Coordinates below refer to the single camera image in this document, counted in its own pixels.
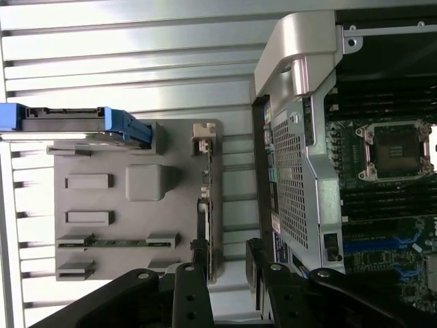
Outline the hard disk with blue bracket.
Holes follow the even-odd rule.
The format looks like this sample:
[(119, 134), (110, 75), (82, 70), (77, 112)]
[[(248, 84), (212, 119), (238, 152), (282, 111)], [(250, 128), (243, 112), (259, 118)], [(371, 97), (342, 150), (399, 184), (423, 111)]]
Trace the hard disk with blue bracket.
[(0, 103), (0, 141), (73, 141), (150, 149), (153, 138), (150, 124), (119, 109), (54, 109)]

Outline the grey plastic parts rack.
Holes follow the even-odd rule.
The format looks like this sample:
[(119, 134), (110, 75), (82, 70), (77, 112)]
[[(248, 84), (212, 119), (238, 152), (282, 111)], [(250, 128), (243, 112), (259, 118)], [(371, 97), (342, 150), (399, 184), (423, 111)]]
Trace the grey plastic parts rack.
[(192, 155), (194, 123), (216, 124), (212, 159), (214, 277), (223, 257), (222, 136), (214, 119), (157, 120), (149, 150), (56, 141), (55, 276), (114, 279), (148, 268), (164, 273), (192, 260), (197, 200), (206, 159)]

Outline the open PC case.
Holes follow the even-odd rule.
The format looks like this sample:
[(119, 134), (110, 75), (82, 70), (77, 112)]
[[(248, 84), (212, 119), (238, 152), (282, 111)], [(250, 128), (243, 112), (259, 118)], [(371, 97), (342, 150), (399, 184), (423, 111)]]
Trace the open PC case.
[(333, 269), (403, 302), (346, 273), (326, 112), (437, 100), (437, 3), (288, 14), (266, 43), (252, 93), (259, 239), (268, 260), (301, 277)]

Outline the green motherboard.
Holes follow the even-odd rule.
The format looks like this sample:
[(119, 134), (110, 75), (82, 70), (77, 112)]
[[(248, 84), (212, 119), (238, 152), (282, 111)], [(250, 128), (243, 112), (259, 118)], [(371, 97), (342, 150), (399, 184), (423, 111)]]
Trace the green motherboard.
[(437, 100), (326, 114), (346, 273), (437, 314)]

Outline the blue expansion slot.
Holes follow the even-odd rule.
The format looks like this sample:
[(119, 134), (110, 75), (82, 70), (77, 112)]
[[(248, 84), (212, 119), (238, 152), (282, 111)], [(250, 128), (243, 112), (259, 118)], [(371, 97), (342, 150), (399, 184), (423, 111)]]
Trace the blue expansion slot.
[(354, 253), (364, 251), (381, 251), (406, 249), (409, 245), (416, 242), (415, 238), (386, 238), (386, 239), (367, 239), (344, 241), (341, 250), (343, 253)]

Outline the CPU socket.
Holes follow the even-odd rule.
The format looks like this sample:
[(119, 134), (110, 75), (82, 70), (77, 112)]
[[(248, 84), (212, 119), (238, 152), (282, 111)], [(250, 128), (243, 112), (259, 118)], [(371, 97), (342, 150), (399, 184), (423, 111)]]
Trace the CPU socket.
[(430, 135), (434, 126), (423, 120), (378, 122), (355, 130), (363, 140), (364, 164), (358, 178), (386, 183), (417, 180), (434, 173)]

